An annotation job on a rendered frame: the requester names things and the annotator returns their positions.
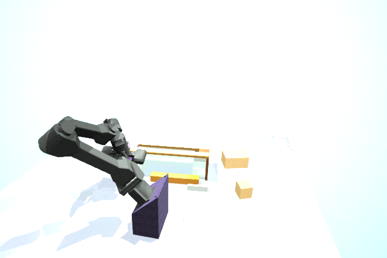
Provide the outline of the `tan rectangular block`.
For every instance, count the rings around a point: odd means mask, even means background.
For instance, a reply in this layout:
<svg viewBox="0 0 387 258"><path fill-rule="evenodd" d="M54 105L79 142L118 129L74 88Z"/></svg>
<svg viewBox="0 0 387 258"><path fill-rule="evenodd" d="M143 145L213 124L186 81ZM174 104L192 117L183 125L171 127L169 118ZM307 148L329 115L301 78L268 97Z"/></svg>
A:
<svg viewBox="0 0 387 258"><path fill-rule="evenodd" d="M249 156L245 150L222 150L221 161L225 169L248 168Z"/></svg>

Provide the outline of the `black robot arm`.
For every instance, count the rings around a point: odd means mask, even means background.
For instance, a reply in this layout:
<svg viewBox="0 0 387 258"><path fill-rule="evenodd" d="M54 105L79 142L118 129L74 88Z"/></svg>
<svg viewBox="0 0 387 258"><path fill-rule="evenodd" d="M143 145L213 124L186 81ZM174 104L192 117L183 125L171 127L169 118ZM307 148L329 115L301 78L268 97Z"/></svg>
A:
<svg viewBox="0 0 387 258"><path fill-rule="evenodd" d="M43 153L56 157L71 156L110 174L119 193L122 196L128 193L138 203L137 208L151 199L156 187L152 188L143 180L145 174L125 153L113 152L111 157L80 141L79 137L93 139L101 145L110 141L115 150L122 150L127 145L118 119L106 119L95 125L69 116L44 133L38 139L38 145Z"/></svg>

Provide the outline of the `tan cube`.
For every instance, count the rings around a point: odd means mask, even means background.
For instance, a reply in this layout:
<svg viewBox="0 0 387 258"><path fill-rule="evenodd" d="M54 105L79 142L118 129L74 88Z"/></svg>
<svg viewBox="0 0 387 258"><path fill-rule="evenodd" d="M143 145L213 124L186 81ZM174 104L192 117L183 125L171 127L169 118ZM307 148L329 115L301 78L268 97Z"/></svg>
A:
<svg viewBox="0 0 387 258"><path fill-rule="evenodd" d="M239 199L252 198L253 187L248 179L236 181L235 192Z"/></svg>

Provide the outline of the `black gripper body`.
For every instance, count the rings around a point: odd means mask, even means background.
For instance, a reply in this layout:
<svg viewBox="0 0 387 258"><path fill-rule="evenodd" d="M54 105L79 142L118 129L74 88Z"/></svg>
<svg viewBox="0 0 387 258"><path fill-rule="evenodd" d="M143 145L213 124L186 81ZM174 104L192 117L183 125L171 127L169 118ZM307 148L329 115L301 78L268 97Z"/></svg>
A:
<svg viewBox="0 0 387 258"><path fill-rule="evenodd" d="M131 157L132 160L136 164L144 164L146 154L147 154L146 150L137 149L133 152L130 152L130 147L128 147L129 142L128 141L126 141L126 142L127 142L127 145L122 150L115 150L115 149L113 149L112 146L104 146L101 152L103 152L111 157L113 157L113 152L116 152L117 154L125 153L128 157Z"/></svg>

